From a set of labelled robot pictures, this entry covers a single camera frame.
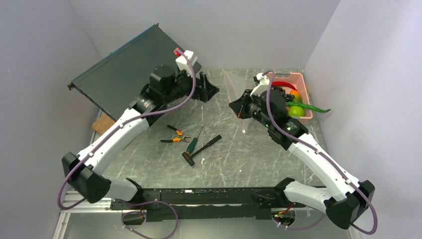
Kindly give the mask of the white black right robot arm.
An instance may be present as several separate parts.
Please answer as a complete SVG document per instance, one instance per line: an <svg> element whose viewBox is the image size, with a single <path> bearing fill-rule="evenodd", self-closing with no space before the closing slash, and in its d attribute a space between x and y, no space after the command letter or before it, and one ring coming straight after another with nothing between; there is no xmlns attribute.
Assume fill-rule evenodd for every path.
<svg viewBox="0 0 422 239"><path fill-rule="evenodd" d="M336 226L348 229L367 210L375 186L361 181L344 170L317 143L308 129L287 113L287 102L278 91L243 95L228 105L237 118L254 119L267 128L270 138L300 159L324 184L323 188L308 186L285 178L274 187L274 200L285 207L299 203L323 212Z"/></svg>

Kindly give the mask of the clear zip top bag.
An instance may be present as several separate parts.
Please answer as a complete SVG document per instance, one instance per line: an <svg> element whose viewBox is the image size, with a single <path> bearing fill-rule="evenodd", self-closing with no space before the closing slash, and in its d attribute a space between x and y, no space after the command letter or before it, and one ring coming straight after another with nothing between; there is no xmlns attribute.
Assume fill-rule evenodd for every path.
<svg viewBox="0 0 422 239"><path fill-rule="evenodd" d="M229 103L238 100L243 95L243 92L250 86L244 78L234 73L223 70L222 75L224 77ZM235 116L235 119L238 122L242 133L246 134L252 119L239 119L237 116Z"/></svg>

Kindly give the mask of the green chili pepper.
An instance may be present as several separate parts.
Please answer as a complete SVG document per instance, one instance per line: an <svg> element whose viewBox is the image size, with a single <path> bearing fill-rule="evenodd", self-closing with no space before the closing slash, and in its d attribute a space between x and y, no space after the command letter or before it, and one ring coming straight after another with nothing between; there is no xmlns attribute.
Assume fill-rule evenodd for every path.
<svg viewBox="0 0 422 239"><path fill-rule="evenodd" d="M323 109L320 109L320 108L315 107L313 105L308 105L308 104L304 104L304 103L287 102L286 105L289 106L289 107L292 107L292 106L302 107L304 109L308 109L308 110L315 111L315 112L318 112L318 113L328 113L328 112L331 111L331 109L323 110Z"/></svg>

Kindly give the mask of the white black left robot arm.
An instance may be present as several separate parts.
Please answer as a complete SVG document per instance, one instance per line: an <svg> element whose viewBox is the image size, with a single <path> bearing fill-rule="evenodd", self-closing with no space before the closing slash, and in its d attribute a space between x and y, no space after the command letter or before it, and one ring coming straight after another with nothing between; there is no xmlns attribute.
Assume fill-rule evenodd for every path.
<svg viewBox="0 0 422 239"><path fill-rule="evenodd" d="M100 138L78 154L68 152L62 157L65 183L89 203L96 203L104 197L115 197L123 200L130 209L139 208L143 202L143 189L139 184L131 179L117 180L103 176L111 161L162 114L180 107L168 109L169 103L182 97L206 103L218 92L219 88L208 80L204 72L196 78L191 69L175 71L168 65L156 67L149 76L149 83Z"/></svg>

